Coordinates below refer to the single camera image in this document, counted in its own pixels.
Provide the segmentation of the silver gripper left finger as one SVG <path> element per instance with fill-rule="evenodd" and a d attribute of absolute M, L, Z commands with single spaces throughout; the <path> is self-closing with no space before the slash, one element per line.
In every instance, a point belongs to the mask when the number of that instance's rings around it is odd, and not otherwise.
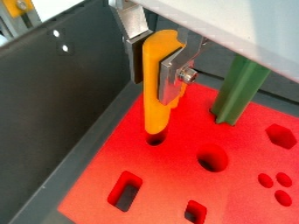
<path fill-rule="evenodd" d="M 148 28 L 144 8 L 142 5 L 130 0 L 108 0 L 108 6 L 123 33 L 131 80 L 138 84 L 144 79 L 143 43 L 154 32 Z"/>

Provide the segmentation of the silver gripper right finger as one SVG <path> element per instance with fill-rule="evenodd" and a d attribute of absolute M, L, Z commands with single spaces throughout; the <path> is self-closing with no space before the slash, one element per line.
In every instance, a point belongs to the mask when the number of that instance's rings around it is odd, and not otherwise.
<path fill-rule="evenodd" d="M 178 28 L 176 40 L 182 46 L 160 61 L 158 99 L 163 105 L 179 96 L 183 84 L 195 82 L 198 72 L 192 62 L 211 44 L 207 38 L 184 27 Z"/>

